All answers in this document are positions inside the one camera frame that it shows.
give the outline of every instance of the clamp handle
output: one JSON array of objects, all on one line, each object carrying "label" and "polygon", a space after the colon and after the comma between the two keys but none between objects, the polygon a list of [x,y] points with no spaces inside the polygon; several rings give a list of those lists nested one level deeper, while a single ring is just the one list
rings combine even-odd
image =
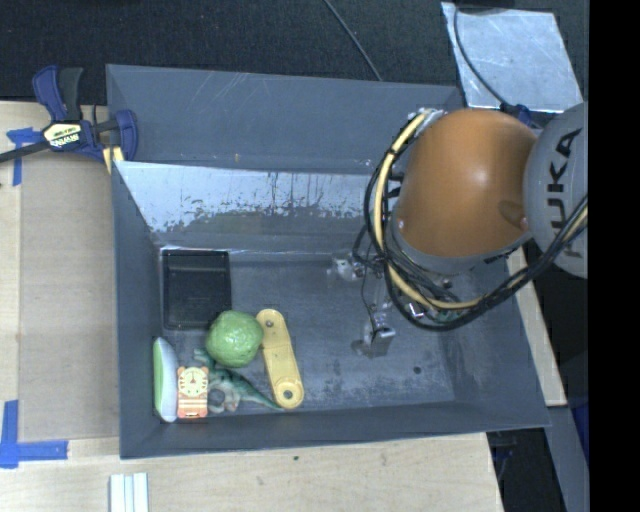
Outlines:
[{"label": "clamp handle", "polygon": [[79,121],[82,111],[78,104],[78,84],[82,68],[64,68],[52,64],[33,77],[33,90],[38,103],[43,105],[51,121]]}]

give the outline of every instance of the blue clamp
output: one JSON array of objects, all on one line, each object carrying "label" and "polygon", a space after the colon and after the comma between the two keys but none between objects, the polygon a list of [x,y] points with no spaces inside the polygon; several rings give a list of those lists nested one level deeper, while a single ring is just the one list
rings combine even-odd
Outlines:
[{"label": "blue clamp", "polygon": [[[64,68],[51,65],[41,69],[33,77],[33,90],[38,103],[51,116],[51,123],[40,134],[26,130],[13,130],[8,135],[16,144],[16,149],[0,154],[0,163],[20,158],[38,151],[49,149],[54,152],[71,152],[105,163],[105,146],[99,134],[119,130],[119,144],[123,156],[133,160],[138,149],[136,117],[130,110],[116,112],[115,119],[93,125],[82,120],[82,110],[78,105],[78,83],[82,68]],[[23,147],[26,142],[34,142],[31,147]],[[22,180],[22,164],[14,167],[14,185]]]},{"label": "blue clamp", "polygon": [[18,401],[4,404],[2,437],[0,438],[0,468],[15,469],[23,461],[66,460],[68,441],[18,442]]}]

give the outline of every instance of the blue tape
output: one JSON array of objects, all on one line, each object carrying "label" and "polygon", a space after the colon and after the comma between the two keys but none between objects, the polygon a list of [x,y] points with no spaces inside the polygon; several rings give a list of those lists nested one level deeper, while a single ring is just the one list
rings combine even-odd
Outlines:
[{"label": "blue tape", "polygon": [[15,469],[23,461],[66,460],[69,441],[18,442],[18,401],[4,404],[0,437],[0,468]]},{"label": "blue tape", "polygon": [[[9,130],[7,137],[15,144],[16,149],[21,148],[24,144],[42,142],[44,140],[42,133],[33,128]],[[20,185],[20,183],[22,183],[22,158],[16,158],[13,162],[13,186]]]}]

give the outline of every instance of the white plastic piece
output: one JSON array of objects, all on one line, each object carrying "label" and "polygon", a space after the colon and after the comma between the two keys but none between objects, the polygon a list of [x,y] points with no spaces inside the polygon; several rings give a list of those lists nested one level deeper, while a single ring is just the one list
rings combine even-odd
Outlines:
[{"label": "white plastic piece", "polygon": [[111,475],[109,512],[149,512],[147,473]]},{"label": "white plastic piece", "polygon": [[154,404],[160,417],[169,423],[177,418],[178,358],[171,344],[164,338],[153,343]]}]

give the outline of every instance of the yellow plastic toy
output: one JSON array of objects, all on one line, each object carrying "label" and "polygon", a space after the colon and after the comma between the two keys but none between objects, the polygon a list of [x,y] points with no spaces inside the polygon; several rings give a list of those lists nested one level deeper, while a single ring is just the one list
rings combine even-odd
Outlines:
[{"label": "yellow plastic toy", "polygon": [[304,399],[304,387],[284,317],[275,309],[263,309],[256,319],[264,330],[262,355],[273,399],[284,409],[295,409]]}]

